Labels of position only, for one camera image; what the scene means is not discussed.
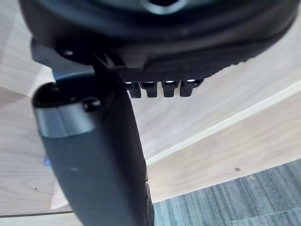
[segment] wooden surface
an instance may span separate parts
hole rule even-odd
[[[9,35],[4,37],[0,84],[30,96],[40,84],[53,79],[50,69],[31,60],[30,34],[14,0],[2,0],[0,7],[12,12],[1,15],[3,21],[12,25],[1,27],[1,32]],[[174,98],[163,98],[160,85],[158,98],[146,98],[143,90],[143,98],[133,99],[132,103],[146,159],[299,81],[300,21],[299,17],[288,34],[269,50],[246,63],[222,70],[204,81],[189,98],[180,98],[179,90]]]
[[[30,98],[0,88],[0,215],[69,209],[50,210],[54,175],[43,150]]]
[[[301,158],[301,93],[148,166],[153,202]]]
[[[74,213],[0,218],[0,226],[82,226]]]

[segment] black plastic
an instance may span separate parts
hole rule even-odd
[[[140,86],[142,89],[146,90],[147,97],[157,97],[157,82],[153,81],[146,81],[146,82],[141,82]]]
[[[187,81],[181,81],[180,96],[190,97],[192,94],[192,90],[196,87],[199,87],[203,81],[204,79],[192,79]]]
[[[141,98],[141,90],[138,82],[126,82],[125,86],[131,98]]]
[[[78,218],[85,226],[153,226],[146,164],[123,84],[111,84],[112,93],[97,91],[69,103],[52,87],[55,84],[42,86],[32,104],[55,175]],[[47,98],[53,92],[56,97]],[[87,101],[97,107],[87,111]],[[64,110],[70,106],[78,108]],[[68,126],[72,114],[81,115],[73,120],[76,131]],[[57,124],[67,132],[44,133],[43,127],[57,129]]]
[[[174,90],[179,86],[179,81],[162,81],[161,84],[164,97],[173,97]]]

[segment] white trim strip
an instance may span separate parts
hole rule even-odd
[[[262,100],[261,102],[258,102],[257,104],[227,118],[224,121],[221,121],[217,124],[215,124],[212,127],[207,128],[206,130],[188,138],[187,140],[180,142],[174,146],[172,146],[171,148],[166,149],[165,151],[161,152],[160,154],[157,154],[149,159],[146,160],[146,164],[150,165],[152,163],[155,163],[165,157],[167,157],[170,154],[173,154],[183,148],[186,148],[192,144],[194,144],[195,142],[198,142],[214,133],[217,133],[239,121],[242,121],[266,108],[269,108],[271,106],[273,106],[274,104],[279,103],[280,101],[298,93],[301,91],[301,81],[298,81],[296,83],[294,83],[293,85],[285,88],[284,90]]]

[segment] screw hole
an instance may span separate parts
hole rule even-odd
[[[88,98],[83,101],[85,112],[93,112],[100,106],[100,101],[97,98]]]

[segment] blue carpet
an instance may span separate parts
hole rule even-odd
[[[155,226],[301,226],[301,160],[154,207]]]

